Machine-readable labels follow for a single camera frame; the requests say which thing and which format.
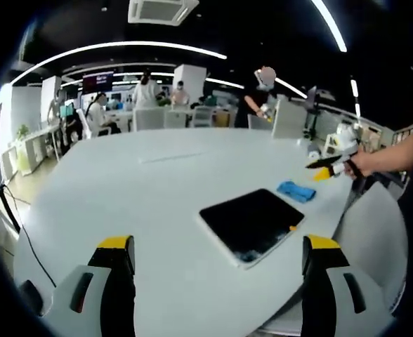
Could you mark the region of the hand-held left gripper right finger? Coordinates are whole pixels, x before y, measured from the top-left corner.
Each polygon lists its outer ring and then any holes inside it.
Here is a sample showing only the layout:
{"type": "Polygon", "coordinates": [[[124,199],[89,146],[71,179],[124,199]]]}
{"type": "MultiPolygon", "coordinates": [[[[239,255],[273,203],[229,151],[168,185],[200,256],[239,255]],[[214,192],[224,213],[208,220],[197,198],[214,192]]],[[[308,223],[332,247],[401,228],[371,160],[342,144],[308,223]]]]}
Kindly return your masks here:
{"type": "Polygon", "coordinates": [[[333,239],[303,238],[302,336],[382,336],[394,317],[381,288],[333,239]]]}

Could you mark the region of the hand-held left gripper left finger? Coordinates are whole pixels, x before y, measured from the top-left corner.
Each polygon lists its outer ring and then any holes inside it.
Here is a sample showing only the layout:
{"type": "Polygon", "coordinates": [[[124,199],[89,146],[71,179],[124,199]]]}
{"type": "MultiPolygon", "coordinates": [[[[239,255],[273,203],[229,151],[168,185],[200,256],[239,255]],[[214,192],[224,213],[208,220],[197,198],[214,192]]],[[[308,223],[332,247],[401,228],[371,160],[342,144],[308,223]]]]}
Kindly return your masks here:
{"type": "Polygon", "coordinates": [[[109,237],[54,289],[46,323],[56,336],[135,336],[131,235],[109,237]]]}

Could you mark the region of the person's right hand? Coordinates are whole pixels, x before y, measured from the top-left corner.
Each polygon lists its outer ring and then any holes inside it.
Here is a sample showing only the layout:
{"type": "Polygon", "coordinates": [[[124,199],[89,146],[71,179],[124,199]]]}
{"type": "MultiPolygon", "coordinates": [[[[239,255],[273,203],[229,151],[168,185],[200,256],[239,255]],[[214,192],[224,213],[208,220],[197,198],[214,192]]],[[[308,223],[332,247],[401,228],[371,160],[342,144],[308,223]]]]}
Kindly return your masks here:
{"type": "Polygon", "coordinates": [[[365,152],[364,150],[359,150],[354,154],[348,163],[346,163],[346,175],[351,178],[357,178],[357,174],[352,169],[350,163],[355,165],[363,177],[370,176],[378,165],[377,155],[375,153],[365,152]]]}

